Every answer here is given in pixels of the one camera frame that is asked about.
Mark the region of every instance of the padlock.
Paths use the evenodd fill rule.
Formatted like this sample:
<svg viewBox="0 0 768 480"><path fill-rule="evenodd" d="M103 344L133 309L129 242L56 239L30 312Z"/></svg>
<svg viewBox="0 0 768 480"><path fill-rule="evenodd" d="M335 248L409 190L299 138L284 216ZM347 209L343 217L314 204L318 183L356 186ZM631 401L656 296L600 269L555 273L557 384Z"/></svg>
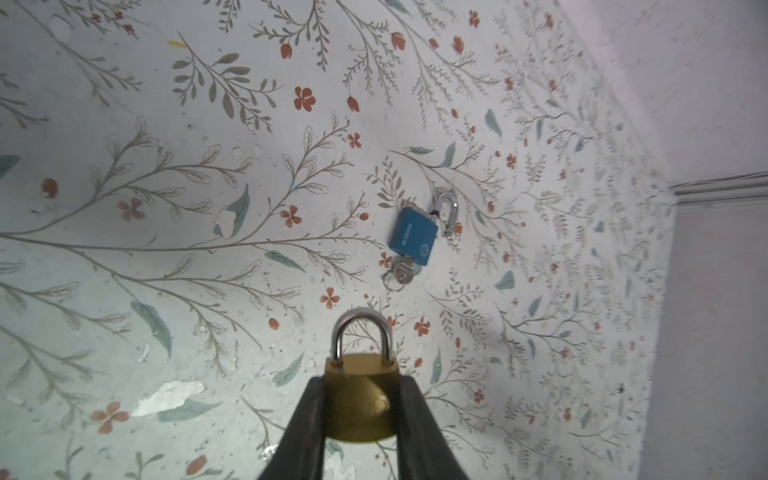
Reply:
<svg viewBox="0 0 768 480"><path fill-rule="evenodd" d="M445 224L445 238L452 238L453 228L458 217L458 201L453 190L438 189L435 203L427 217L417 209L407 207L402 209L395 226L395 233L389 241L389 248L404 257L413 258L413 262L425 266L432 252L432 246L437 237L437 219L440 218L440 207L449 202L451 211Z"/></svg>
<svg viewBox="0 0 768 480"><path fill-rule="evenodd" d="M373 321L382 334L381 355L342 354L344 329L357 319ZM350 310L333 327L326 360L325 433L343 442L375 442L395 435L400 369L392 352L392 329L381 313Z"/></svg>

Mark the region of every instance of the floral pattern surface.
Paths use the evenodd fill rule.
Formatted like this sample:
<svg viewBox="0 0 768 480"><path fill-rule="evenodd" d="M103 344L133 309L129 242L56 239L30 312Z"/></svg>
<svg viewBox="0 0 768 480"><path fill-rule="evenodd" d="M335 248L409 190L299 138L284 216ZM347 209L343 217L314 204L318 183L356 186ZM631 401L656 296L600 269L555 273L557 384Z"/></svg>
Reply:
<svg viewBox="0 0 768 480"><path fill-rule="evenodd" d="M674 202L556 0L0 25L0 477L255 478L355 306L470 477L637 476ZM439 187L454 235L389 292L396 218ZM326 478L396 461L328 441Z"/></svg>

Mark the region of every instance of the logo on blue padlock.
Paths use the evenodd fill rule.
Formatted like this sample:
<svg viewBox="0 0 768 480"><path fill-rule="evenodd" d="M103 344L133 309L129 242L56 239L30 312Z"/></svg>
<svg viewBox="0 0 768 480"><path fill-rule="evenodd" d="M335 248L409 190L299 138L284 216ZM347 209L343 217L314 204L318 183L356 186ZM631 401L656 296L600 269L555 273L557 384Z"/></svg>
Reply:
<svg viewBox="0 0 768 480"><path fill-rule="evenodd" d="M458 201L453 190L438 189L435 203L428 216L410 207L402 209L397 219L395 233L389 241L389 248L399 255L413 258L414 263L425 266L437 237L436 222L440 217L440 207L445 202L450 204L451 210L448 222L445 224L444 235L445 238L450 239L458 218Z"/></svg>

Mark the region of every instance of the silver shackle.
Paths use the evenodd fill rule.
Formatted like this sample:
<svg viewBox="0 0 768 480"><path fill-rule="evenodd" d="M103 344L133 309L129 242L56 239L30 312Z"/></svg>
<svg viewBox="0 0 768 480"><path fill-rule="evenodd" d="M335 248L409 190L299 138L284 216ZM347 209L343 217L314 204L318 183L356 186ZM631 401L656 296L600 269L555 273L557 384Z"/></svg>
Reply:
<svg viewBox="0 0 768 480"><path fill-rule="evenodd" d="M382 365L392 365L395 357L392 353L392 329L389 328L389 322L381 313L362 307L344 313L336 321L336 325L333 326L333 332L331 333L331 364L333 366L341 366L344 363L341 351L344 329L358 319L370 320L379 327L379 331L382 334Z"/></svg>
<svg viewBox="0 0 768 480"><path fill-rule="evenodd" d="M435 203L432 205L432 211L429 212L430 217L436 216L440 218L440 209L442 205L448 203L451 210L448 213L448 222L445 223L445 232L443 236L449 240L453 238L453 229L456 226L456 220L458 219L458 197L456 192L451 189L440 187L435 190Z"/></svg>

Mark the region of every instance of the gold padlock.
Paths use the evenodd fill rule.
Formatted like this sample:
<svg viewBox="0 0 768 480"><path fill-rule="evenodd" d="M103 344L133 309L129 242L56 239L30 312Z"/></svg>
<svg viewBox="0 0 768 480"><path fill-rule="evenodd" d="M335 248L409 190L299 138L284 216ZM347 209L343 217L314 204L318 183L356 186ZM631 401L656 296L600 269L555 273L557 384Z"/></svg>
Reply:
<svg viewBox="0 0 768 480"><path fill-rule="evenodd" d="M342 356L344 329L357 319L371 320L382 334L381 355ZM350 310L333 327L326 360L326 436L343 442L375 442L395 435L395 402L400 368L392 352L392 329L381 313Z"/></svg>

